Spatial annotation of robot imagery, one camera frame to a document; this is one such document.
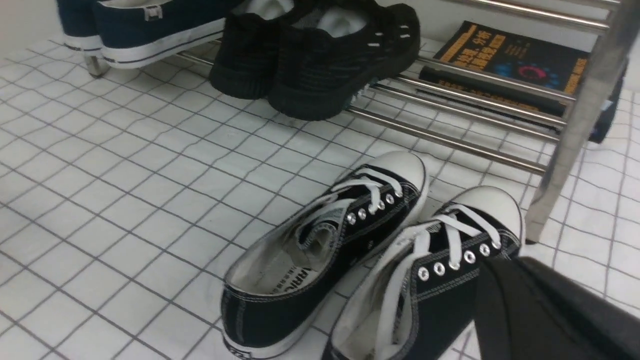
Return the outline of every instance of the black canvas sneaker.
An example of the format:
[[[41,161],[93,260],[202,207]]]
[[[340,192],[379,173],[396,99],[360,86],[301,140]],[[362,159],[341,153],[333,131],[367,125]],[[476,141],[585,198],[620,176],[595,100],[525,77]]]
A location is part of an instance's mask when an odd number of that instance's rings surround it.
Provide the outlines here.
[[[428,183],[418,156],[390,152],[259,239],[225,275],[221,318],[231,353],[269,359],[291,348],[338,281],[416,221]]]
[[[406,70],[418,57],[420,23],[406,4],[322,2],[282,30],[269,103],[301,120],[338,115],[368,84]]]
[[[240,99],[269,93],[278,66],[280,29],[309,14],[317,0],[246,0],[227,16],[211,85]]]
[[[471,188],[406,228],[349,299],[323,360],[435,360],[469,327],[479,265],[525,239],[518,203]]]

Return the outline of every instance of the navy blue shoe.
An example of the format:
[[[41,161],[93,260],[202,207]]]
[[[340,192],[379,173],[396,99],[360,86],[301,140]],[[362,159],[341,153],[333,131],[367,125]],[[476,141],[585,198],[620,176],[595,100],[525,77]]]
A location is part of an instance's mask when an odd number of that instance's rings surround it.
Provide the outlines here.
[[[94,4],[102,55],[133,69],[215,40],[241,0],[107,0]]]
[[[65,34],[65,46],[86,55],[99,55],[102,41],[93,18],[98,0],[57,0],[58,15]]]

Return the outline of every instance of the black sneaker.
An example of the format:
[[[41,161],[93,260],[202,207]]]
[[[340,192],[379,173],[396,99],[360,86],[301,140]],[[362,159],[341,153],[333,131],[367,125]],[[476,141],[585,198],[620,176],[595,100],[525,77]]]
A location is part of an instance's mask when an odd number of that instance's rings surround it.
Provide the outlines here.
[[[104,0],[93,14],[112,67],[139,68],[220,38],[242,0]]]
[[[357,0],[323,6],[282,30],[268,99],[296,119],[338,115],[368,84],[405,71],[420,50],[420,23],[408,5]]]
[[[468,328],[479,265],[517,256],[518,203],[478,186],[405,229],[349,299],[323,360],[435,360]]]
[[[416,221],[428,184],[418,156],[384,154],[251,246],[225,275],[221,318],[231,353],[269,359],[291,348],[338,281]]]
[[[240,99],[269,93],[278,67],[280,29],[309,14],[317,0],[246,0],[227,15],[211,85]]]
[[[93,18],[98,0],[56,0],[65,46],[87,56],[100,55],[102,40]]]

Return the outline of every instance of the stainless steel frame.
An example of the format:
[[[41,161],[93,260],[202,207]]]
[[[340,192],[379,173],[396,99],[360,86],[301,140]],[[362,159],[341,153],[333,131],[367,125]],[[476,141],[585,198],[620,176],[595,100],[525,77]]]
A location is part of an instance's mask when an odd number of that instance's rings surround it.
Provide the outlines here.
[[[422,57],[417,60],[417,63],[433,67],[436,70],[479,79],[488,83],[506,86],[513,90],[526,92],[527,94],[559,101],[565,104],[567,109],[561,118],[521,109],[485,97],[452,90],[402,75],[396,76],[391,80],[395,83],[418,88],[427,94],[445,97],[454,102],[434,100],[430,97],[427,98],[419,94],[413,94],[396,87],[382,84],[375,84],[371,87],[371,90],[375,92],[402,101],[434,108],[438,111],[459,115],[474,122],[482,122],[506,131],[530,136],[548,143],[554,143],[556,149],[549,164],[545,166],[518,158],[511,154],[505,154],[488,147],[439,134],[354,106],[350,106],[345,111],[361,119],[402,133],[542,176],[542,180],[540,181],[538,189],[535,191],[525,219],[527,225],[527,240],[539,242],[542,229],[560,196],[560,191],[569,176],[570,170],[587,142],[589,134],[600,115],[600,109],[603,103],[608,99],[609,94],[611,94],[616,82],[620,78],[626,57],[631,50],[634,40],[638,36],[640,31],[640,0],[565,0],[570,3],[606,9],[609,11],[609,15],[605,20],[576,17],[570,14],[537,8],[535,6],[514,3],[509,0],[444,1],[463,3],[507,15],[541,20],[566,28],[578,29],[599,35],[575,96],[472,69],[464,69],[438,60]],[[202,65],[213,65],[211,60],[199,58],[189,53],[180,53],[178,56]],[[90,72],[92,69],[96,71],[94,65],[97,64],[97,62],[89,59],[90,58],[87,60],[87,65]],[[505,121],[502,117],[487,115],[485,112],[473,110],[473,108],[470,110],[468,106],[463,106],[460,103],[481,106],[496,113],[507,113],[535,124],[552,126],[559,130],[561,135],[557,136],[548,131],[541,130],[538,127],[529,126],[528,124]]]

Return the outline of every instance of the shoe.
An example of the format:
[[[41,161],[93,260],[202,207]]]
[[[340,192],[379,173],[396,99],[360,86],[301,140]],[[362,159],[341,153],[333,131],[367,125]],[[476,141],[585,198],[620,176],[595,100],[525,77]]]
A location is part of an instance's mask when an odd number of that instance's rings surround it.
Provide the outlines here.
[[[347,301],[322,359],[438,359],[470,327],[479,265],[517,256],[524,240],[505,191],[459,194],[395,239]]]
[[[420,22],[406,4],[327,0],[323,6],[282,30],[268,100],[296,119],[338,115],[362,88],[405,71],[420,50]]]
[[[418,156],[386,153],[251,246],[225,275],[221,319],[231,353],[270,359],[291,348],[338,281],[416,221],[428,183]]]
[[[225,16],[241,0],[106,0],[93,13],[110,66],[154,63],[222,34]]]
[[[227,15],[211,85],[240,99],[269,93],[278,67],[280,29],[308,15],[317,0],[247,0]]]
[[[532,258],[482,265],[475,324],[483,359],[640,359],[637,318]]]
[[[102,40],[93,18],[93,4],[98,0],[56,0],[64,33],[65,46],[87,56],[100,54]]]

